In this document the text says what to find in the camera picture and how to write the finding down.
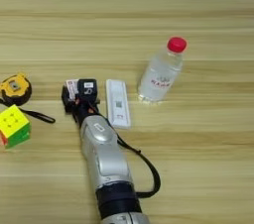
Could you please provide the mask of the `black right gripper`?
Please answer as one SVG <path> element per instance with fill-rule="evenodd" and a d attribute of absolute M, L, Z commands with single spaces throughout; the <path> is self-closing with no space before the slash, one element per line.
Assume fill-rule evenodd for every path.
<path fill-rule="evenodd" d="M 69 92 L 66 86 L 63 86 L 62 101 L 64 111 L 66 113 L 72 114 L 73 119 L 78 126 L 82 125 L 82 122 L 84 121 L 85 118 L 99 114 L 99 110 L 97 107 L 97 105 L 100 103 L 99 100 L 90 102 L 87 100 L 77 99 L 73 104 L 73 101 L 69 98 Z"/>

